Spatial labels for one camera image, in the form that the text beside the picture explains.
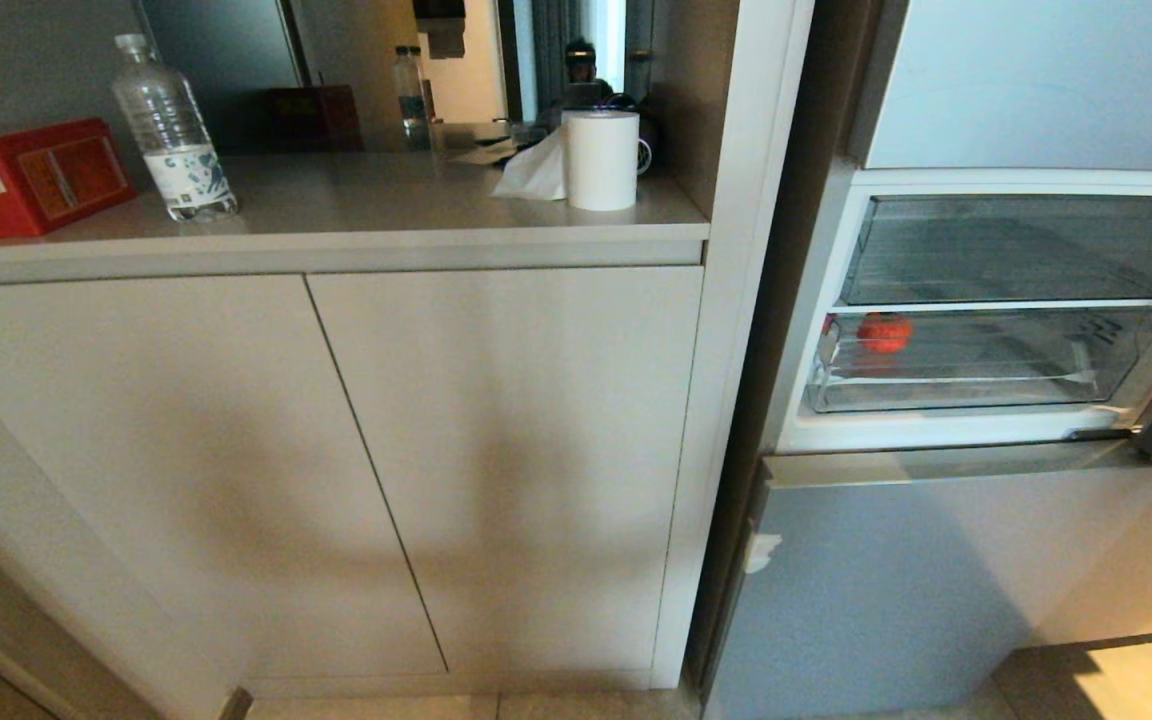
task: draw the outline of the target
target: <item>tomato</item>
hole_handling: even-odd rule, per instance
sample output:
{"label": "tomato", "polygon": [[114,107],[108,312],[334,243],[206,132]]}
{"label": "tomato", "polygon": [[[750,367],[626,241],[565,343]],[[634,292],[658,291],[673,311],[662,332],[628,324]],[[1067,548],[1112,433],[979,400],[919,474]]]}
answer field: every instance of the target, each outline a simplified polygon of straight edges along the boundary
{"label": "tomato", "polygon": [[914,338],[914,323],[901,314],[869,313],[861,320],[856,338],[861,339],[865,350],[892,355],[909,346],[909,338]]}

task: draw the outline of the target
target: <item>floor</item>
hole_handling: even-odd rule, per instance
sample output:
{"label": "floor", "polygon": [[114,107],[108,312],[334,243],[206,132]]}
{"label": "floor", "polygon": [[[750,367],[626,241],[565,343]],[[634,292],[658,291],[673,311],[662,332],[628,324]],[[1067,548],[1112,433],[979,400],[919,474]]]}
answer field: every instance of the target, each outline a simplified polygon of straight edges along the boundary
{"label": "floor", "polygon": [[[685,689],[265,700],[250,720],[696,720]],[[1152,635],[1011,653],[963,705],[819,720],[1152,720]]]}

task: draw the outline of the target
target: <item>cabinet door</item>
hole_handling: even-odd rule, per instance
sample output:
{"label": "cabinet door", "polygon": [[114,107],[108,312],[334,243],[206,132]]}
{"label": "cabinet door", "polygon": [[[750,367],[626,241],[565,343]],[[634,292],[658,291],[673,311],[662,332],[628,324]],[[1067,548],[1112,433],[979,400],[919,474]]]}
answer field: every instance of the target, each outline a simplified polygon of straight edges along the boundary
{"label": "cabinet door", "polygon": [[442,673],[301,278],[0,287],[0,418],[234,682]]}
{"label": "cabinet door", "polygon": [[652,665],[700,280],[310,278],[452,673]]}

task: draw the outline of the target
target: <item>mirror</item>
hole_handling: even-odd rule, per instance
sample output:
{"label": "mirror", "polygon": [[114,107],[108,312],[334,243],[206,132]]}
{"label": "mirror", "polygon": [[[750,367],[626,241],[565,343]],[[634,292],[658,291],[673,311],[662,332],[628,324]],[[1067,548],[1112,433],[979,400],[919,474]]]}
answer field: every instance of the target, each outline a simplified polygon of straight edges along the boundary
{"label": "mirror", "polygon": [[141,18],[220,149],[362,150],[403,124],[396,46],[419,65],[431,123],[554,124],[562,106],[641,99],[652,3],[141,0]]}

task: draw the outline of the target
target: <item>beige countertop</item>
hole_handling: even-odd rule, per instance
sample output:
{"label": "beige countertop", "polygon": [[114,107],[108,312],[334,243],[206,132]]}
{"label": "beige countertop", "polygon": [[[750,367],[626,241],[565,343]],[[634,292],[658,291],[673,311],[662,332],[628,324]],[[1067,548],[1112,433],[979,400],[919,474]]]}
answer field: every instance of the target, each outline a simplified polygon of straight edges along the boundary
{"label": "beige countertop", "polygon": [[[156,194],[142,194],[46,236],[0,241],[0,282],[329,272],[338,265],[684,264],[692,256],[699,263],[708,237],[708,220],[662,172],[641,179],[631,209],[596,213],[562,200],[493,199],[488,194],[500,169],[434,152],[242,156],[223,162],[242,204],[238,217],[175,223]],[[370,252],[371,259],[349,258],[351,251]],[[212,258],[200,263],[200,255]],[[225,263],[226,255],[236,256],[236,263]],[[248,260],[256,255],[262,260],[252,265]],[[154,260],[142,273],[128,264],[138,258]],[[76,262],[83,265],[77,274],[58,265]],[[26,270],[24,264],[51,266]]]}

